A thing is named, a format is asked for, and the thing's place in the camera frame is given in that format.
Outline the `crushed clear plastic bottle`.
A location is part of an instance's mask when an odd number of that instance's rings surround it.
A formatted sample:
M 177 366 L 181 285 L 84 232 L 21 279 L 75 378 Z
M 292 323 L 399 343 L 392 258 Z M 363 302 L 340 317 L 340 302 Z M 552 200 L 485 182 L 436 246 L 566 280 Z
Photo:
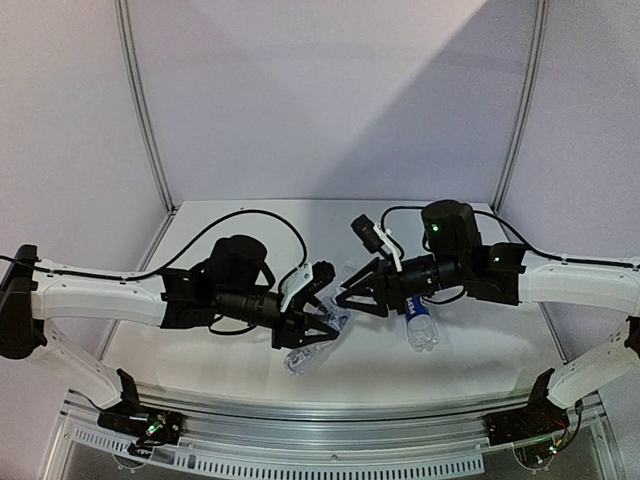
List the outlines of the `crushed clear plastic bottle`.
M 350 311 L 337 304 L 336 295 L 323 298 L 318 313 L 321 320 L 337 332 L 342 332 L 351 318 Z M 332 341 L 327 341 L 291 350 L 284 358 L 284 370 L 292 376 L 311 372 L 328 357 L 331 345 Z

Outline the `Pepsi bottle blue label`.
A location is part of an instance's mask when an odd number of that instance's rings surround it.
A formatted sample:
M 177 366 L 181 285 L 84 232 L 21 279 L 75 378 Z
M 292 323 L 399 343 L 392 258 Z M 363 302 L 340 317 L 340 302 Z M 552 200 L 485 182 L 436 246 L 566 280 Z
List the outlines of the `Pepsi bottle blue label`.
M 432 351 L 445 342 L 440 326 L 440 305 L 426 296 L 412 296 L 406 302 L 405 324 L 407 341 L 416 353 Z

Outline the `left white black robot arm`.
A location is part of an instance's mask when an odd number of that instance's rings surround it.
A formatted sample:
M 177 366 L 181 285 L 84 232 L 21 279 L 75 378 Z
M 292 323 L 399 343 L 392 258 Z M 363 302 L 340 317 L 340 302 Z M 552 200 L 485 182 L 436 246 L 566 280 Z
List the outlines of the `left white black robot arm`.
M 133 378 L 100 363 L 69 341 L 57 318 L 121 320 L 165 330 L 211 327 L 227 318 L 271 332 L 275 349 L 336 339 L 318 291 L 335 277 L 331 263 L 308 262 L 280 286 L 258 240 L 234 235 L 218 240 L 211 255 L 190 269 L 163 268 L 124 277 L 73 272 L 40 259 L 23 245 L 1 281 L 1 355 L 28 360 L 88 398 L 128 434 L 148 426 Z

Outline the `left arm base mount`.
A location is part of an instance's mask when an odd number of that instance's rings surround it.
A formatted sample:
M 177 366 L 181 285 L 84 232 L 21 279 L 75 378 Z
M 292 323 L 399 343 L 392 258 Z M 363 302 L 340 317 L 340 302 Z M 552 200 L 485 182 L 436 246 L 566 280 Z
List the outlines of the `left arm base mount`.
M 119 401 L 108 408 L 98 407 L 98 425 L 132 437 L 127 448 L 130 455 L 148 458 L 155 447 L 177 445 L 185 416 L 141 404 L 134 379 L 122 369 L 116 374 L 122 387 Z

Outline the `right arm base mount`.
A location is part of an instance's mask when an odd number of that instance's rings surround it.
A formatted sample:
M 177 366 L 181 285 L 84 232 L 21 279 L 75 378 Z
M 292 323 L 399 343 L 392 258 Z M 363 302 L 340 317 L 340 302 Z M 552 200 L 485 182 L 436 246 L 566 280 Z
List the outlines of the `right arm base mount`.
M 581 428 L 584 402 L 582 398 L 577 398 L 574 403 L 577 423 L 570 432 L 568 408 L 560 407 L 549 399 L 549 383 L 554 372 L 555 370 L 550 368 L 536 378 L 524 406 L 485 414 L 482 417 L 491 446 L 561 430 L 561 437 L 555 440 L 549 449 L 552 455 L 557 455 L 574 441 Z

